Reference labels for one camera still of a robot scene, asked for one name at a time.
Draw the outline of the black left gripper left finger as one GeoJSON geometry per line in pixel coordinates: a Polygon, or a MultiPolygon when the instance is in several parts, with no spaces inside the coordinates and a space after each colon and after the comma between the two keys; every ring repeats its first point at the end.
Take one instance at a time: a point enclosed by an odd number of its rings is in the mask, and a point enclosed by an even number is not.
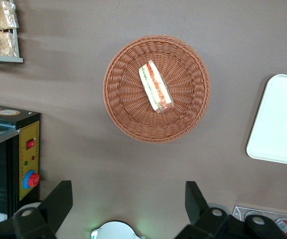
{"type": "Polygon", "coordinates": [[[25,205],[0,222],[0,239],[55,239],[72,206],[72,182],[61,181],[41,203],[25,205]]]}

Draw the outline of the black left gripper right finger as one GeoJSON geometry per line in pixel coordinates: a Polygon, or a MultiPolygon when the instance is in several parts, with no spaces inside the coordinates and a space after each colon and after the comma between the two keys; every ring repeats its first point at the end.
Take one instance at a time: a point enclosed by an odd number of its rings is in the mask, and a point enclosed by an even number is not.
{"type": "Polygon", "coordinates": [[[190,224],[178,239],[286,239],[285,233],[265,216],[249,215],[240,221],[219,207],[210,207],[195,181],[185,186],[185,209],[190,224]]]}

